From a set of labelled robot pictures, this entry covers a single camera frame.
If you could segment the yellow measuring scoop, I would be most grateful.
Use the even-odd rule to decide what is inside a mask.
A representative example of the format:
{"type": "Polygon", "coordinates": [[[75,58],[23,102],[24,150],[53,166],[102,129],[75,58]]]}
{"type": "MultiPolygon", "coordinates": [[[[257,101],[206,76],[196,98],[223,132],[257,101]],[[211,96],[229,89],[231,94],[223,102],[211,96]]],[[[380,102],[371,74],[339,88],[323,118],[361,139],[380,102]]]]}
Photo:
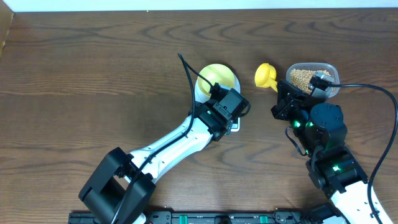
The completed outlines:
{"type": "Polygon", "coordinates": [[[269,63],[263,63],[257,68],[254,81],[257,87],[271,87],[275,92],[278,92],[276,76],[276,69],[269,63]]]}

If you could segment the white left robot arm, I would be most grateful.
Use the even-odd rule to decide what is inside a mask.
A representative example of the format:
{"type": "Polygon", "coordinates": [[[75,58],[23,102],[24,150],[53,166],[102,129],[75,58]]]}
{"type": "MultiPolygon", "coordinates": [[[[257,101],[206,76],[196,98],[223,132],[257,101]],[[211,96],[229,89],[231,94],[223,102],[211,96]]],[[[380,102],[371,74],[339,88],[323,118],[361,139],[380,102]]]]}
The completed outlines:
{"type": "Polygon", "coordinates": [[[239,91],[215,85],[195,101],[183,123],[158,141],[131,151],[108,152],[78,194],[100,223],[145,223],[156,182],[189,155],[219,141],[250,104],[239,91]]]}

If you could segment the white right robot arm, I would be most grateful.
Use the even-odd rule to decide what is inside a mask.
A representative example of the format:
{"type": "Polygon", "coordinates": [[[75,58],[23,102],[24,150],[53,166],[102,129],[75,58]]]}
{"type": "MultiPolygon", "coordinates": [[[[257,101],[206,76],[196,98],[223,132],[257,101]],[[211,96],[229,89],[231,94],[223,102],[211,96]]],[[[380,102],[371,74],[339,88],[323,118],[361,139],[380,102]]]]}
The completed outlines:
{"type": "Polygon", "coordinates": [[[383,154],[371,175],[366,175],[345,146],[348,132],[341,107],[327,103],[327,96],[306,94],[281,80],[277,83],[275,119],[288,121],[299,142],[294,146],[306,162],[308,175],[328,203],[302,217],[302,223],[392,223],[373,189],[383,154]]]}

